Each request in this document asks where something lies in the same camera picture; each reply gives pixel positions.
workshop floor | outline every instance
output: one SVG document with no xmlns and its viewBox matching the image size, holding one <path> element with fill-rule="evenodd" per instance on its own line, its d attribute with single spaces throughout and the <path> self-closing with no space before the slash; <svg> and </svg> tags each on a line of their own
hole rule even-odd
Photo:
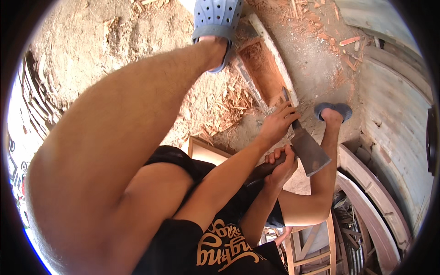
<svg viewBox="0 0 440 275">
<path fill-rule="evenodd" d="M 357 28 L 345 25 L 342 17 L 337 19 L 333 1 L 321 0 L 320 7 L 317 2 L 308 3 L 308 8 L 320 17 L 323 30 L 337 43 L 357 35 L 364 38 Z M 320 142 L 325 125 L 314 118 L 314 105 L 348 103 L 354 114 L 342 126 L 339 142 L 357 143 L 360 134 L 357 110 L 361 104 L 357 93 L 359 70 L 353 72 L 341 62 L 340 54 L 330 50 L 327 40 L 317 38 L 296 19 L 280 16 L 283 7 L 291 5 L 290 1 L 248 0 L 248 3 L 272 36 L 292 78 L 303 128 Z M 54 94 L 58 107 L 68 108 L 87 87 L 130 62 L 190 45 L 192 15 L 177 0 L 161 7 L 157 2 L 150 4 L 139 15 L 131 7 L 130 0 L 60 0 L 42 22 L 29 48 L 39 62 L 39 75 L 44 75 L 45 86 Z M 117 31 L 110 30 L 108 39 L 104 39 L 103 23 L 114 17 L 119 18 Z M 353 45 L 344 48 L 353 52 Z M 200 125 L 211 114 L 207 108 L 231 85 L 244 88 L 231 68 L 217 75 L 202 75 L 185 98 L 181 115 L 163 144 L 181 146 L 188 136 L 198 134 Z M 257 110 L 242 114 L 238 125 L 214 135 L 212 142 L 229 152 L 243 149 L 258 134 L 265 115 Z M 287 142 L 284 139 L 279 145 Z M 308 194 L 309 181 L 301 168 L 285 189 Z"/>
</svg>

axe head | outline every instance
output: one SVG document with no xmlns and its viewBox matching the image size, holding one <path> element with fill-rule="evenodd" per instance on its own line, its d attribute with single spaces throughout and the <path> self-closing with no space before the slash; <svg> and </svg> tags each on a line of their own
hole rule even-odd
<svg viewBox="0 0 440 275">
<path fill-rule="evenodd" d="M 295 129 L 295 136 L 290 142 L 295 155 L 301 159 L 307 177 L 314 175 L 331 162 L 331 158 L 305 129 Z"/>
</svg>

wooden axe handle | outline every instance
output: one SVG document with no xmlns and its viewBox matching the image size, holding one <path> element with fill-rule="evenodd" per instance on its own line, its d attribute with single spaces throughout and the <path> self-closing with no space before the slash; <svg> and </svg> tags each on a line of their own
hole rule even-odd
<svg viewBox="0 0 440 275">
<path fill-rule="evenodd" d="M 255 167 L 252 170 L 251 174 L 244 182 L 244 185 L 249 185 L 256 180 L 264 179 L 266 176 L 272 174 L 275 167 L 277 167 L 279 164 L 282 164 L 285 160 L 286 160 L 286 153 L 281 152 L 281 155 L 279 156 L 279 158 L 275 159 L 274 164 L 263 163 L 263 164 L 258 165 L 257 167 Z"/>
</svg>

man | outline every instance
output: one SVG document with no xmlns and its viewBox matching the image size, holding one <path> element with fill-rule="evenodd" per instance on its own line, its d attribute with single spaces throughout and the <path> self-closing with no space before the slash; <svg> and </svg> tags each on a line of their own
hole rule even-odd
<svg viewBox="0 0 440 275">
<path fill-rule="evenodd" d="M 310 178 L 310 196 L 282 190 L 297 167 L 289 146 L 265 157 L 273 163 L 286 153 L 271 175 L 242 186 L 300 118 L 289 102 L 266 118 L 248 147 L 218 167 L 177 148 L 158 148 L 191 85 L 205 71 L 226 65 L 241 3 L 197 0 L 194 45 L 103 78 L 47 137 L 29 167 L 26 188 L 32 228 L 55 270 L 285 274 L 274 242 L 256 247 L 264 224 L 313 225 L 328 217 L 339 128 L 351 116 L 346 105 L 315 109 L 326 122 L 321 147 L 332 162 Z M 209 9 L 219 15 L 204 14 Z M 215 18 L 220 25 L 211 22 Z"/>
</svg>

